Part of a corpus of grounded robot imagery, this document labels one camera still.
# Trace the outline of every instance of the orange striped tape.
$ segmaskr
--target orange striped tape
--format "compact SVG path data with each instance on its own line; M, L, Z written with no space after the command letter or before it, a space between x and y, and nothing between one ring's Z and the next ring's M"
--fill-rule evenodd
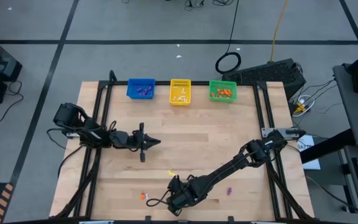
M10 199L12 198L12 193L13 193L13 185L6 184L5 189L2 191L1 198L0 198L0 223L4 221L7 206L9 204Z

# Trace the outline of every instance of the yellow object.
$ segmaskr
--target yellow object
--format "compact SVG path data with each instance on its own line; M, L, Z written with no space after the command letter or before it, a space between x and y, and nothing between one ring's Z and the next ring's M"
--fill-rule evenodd
M171 170L168 170L168 174L169 174L171 177L176 176L173 172L171 172Z
M276 35L277 35L278 27L280 27L280 23L281 23L281 20L283 19L283 15L284 15L285 9L287 8L287 4L288 4L288 0L285 0L283 10L281 11L280 18L278 19L278 23L277 23L276 29L274 31L273 44L272 44L272 54L270 55L270 61L271 62L273 62L274 43L276 42Z
M191 102L191 80L171 80L169 102L176 106L187 106Z
M294 111L294 113L302 113L304 111L306 111L305 106L303 106L303 103L298 102L296 107L296 110Z

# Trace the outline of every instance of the plastic bin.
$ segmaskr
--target plastic bin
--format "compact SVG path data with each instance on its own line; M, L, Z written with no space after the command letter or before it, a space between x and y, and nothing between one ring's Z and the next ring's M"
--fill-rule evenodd
M132 99L152 99L154 88L155 79L153 78L130 78L128 79L127 96Z
M223 90L230 90L231 95L228 97L225 94L218 93L218 89L221 91ZM225 101L225 102L233 102L237 99L237 83L236 82L227 82L227 81L217 81L217 80L210 80L209 81L209 98L211 100L216 101Z
M171 80L169 102L176 106L187 106L191 102L191 80Z

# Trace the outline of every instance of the blue bin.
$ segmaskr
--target blue bin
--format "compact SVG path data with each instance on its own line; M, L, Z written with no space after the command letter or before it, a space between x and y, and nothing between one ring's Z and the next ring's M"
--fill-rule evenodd
M155 79L153 78L130 78L128 79L127 96L132 99L152 99L154 96Z

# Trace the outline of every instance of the table leg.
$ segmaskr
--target table leg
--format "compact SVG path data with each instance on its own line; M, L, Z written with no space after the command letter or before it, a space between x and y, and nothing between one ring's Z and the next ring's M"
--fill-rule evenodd
M302 151L300 153L302 164L318 159L332 152L339 151L345 146L354 145L356 145L356 140L354 140L352 129L348 129L335 135L334 137L331 137L317 145L314 145Z

